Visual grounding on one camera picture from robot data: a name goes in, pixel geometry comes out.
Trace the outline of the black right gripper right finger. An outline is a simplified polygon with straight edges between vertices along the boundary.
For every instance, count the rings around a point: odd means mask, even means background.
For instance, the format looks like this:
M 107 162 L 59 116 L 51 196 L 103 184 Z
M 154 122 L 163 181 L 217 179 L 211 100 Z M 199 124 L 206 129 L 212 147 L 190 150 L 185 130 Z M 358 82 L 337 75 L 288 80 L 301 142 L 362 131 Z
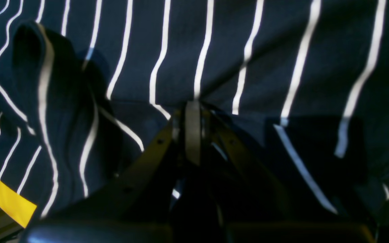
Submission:
M 285 186 L 250 145 L 198 101 L 185 105 L 185 236 L 206 243 L 373 243 L 364 223 L 298 218 Z

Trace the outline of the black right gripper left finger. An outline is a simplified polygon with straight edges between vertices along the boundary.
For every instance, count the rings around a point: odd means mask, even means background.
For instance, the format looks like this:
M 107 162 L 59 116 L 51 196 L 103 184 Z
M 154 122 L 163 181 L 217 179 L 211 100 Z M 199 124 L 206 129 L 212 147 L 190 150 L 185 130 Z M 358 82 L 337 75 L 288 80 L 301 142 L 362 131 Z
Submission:
M 35 223 L 22 243 L 172 243 L 167 222 L 178 178 L 182 109 L 122 175 L 85 200 Z

